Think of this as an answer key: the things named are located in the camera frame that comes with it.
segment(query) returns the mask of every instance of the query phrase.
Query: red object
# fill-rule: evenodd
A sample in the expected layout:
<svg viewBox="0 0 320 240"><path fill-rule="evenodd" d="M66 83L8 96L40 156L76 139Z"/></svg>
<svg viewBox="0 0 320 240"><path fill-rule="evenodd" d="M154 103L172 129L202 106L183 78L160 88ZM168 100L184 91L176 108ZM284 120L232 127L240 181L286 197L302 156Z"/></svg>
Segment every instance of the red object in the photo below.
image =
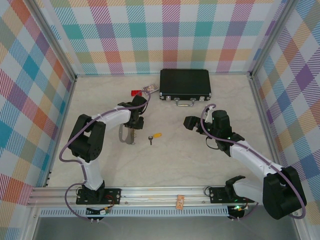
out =
<svg viewBox="0 0 320 240"><path fill-rule="evenodd" d="M137 93L139 93L140 91L141 91L141 90L132 90L132 91L131 91L131 96L134 97L134 96L137 95Z"/></svg>

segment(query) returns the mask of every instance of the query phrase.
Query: colorful plaid backdrop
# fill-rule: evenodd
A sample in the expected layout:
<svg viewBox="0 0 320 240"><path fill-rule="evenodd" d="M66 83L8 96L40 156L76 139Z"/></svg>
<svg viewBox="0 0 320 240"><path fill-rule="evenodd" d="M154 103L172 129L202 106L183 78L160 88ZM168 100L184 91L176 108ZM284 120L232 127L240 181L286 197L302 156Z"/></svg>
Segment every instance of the colorful plaid backdrop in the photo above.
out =
<svg viewBox="0 0 320 240"><path fill-rule="evenodd" d="M273 19L272 9L282 9L285 1L37 2L74 69L90 75L162 68L247 72L260 41L266 42L268 25L280 14Z"/></svg>
<svg viewBox="0 0 320 240"><path fill-rule="evenodd" d="M45 177L71 80L22 0L0 0L0 30L0 240L13 240Z"/></svg>
<svg viewBox="0 0 320 240"><path fill-rule="evenodd" d="M320 236L320 0L298 3L257 77L281 160L299 172Z"/></svg>

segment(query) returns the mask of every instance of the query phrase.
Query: yellow key tag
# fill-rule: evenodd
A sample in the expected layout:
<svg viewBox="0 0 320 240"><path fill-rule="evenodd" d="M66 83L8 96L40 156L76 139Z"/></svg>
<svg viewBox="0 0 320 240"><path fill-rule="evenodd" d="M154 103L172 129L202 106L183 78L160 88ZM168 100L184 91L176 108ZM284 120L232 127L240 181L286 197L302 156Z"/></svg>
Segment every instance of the yellow key tag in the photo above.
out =
<svg viewBox="0 0 320 240"><path fill-rule="evenodd" d="M158 132L156 134L153 134L153 138L160 138L162 136L162 133L161 132Z"/></svg>

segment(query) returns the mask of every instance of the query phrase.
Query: gray floor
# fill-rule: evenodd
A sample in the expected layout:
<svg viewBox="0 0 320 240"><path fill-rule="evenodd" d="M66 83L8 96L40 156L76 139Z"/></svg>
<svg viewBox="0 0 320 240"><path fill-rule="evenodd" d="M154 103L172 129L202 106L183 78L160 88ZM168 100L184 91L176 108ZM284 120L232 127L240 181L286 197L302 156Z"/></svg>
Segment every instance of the gray floor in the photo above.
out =
<svg viewBox="0 0 320 240"><path fill-rule="evenodd" d="M120 102L131 101L131 90L157 83L159 75L133 75L79 78L62 132L59 150L68 141L81 114L96 115L114 108ZM240 162L206 146L206 137L183 126L186 116L200 117L207 104L226 110L233 131L242 135L257 151L270 157L258 112L245 75L211 75L212 98L196 102L193 107L177 107L175 102L161 101L152 94L144 126L136 131L135 145L121 143L118 127L106 132L99 157L102 178L106 186L206 186L224 185L238 175L254 178ZM152 146L148 136L162 133ZM67 149L65 159L73 158ZM55 159L49 187L68 187L82 182L77 163Z"/></svg>
<svg viewBox="0 0 320 240"><path fill-rule="evenodd" d="M227 217L111 217L90 224L76 217L41 217L34 240L297 240L292 218L274 220L259 206L240 222Z"/></svg>

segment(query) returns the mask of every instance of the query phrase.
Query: vented metal strip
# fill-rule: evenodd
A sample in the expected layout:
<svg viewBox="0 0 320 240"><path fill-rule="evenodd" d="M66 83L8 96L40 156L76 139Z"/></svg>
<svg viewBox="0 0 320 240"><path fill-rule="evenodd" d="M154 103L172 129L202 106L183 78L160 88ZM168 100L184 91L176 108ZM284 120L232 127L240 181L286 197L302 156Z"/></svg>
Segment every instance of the vented metal strip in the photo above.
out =
<svg viewBox="0 0 320 240"><path fill-rule="evenodd" d="M86 209L74 209L81 215L86 215ZM75 217L66 207L46 207L40 212L40 217ZM227 217L227 206L184 207L178 210L175 207L114 207L106 215L86 215L87 217Z"/></svg>

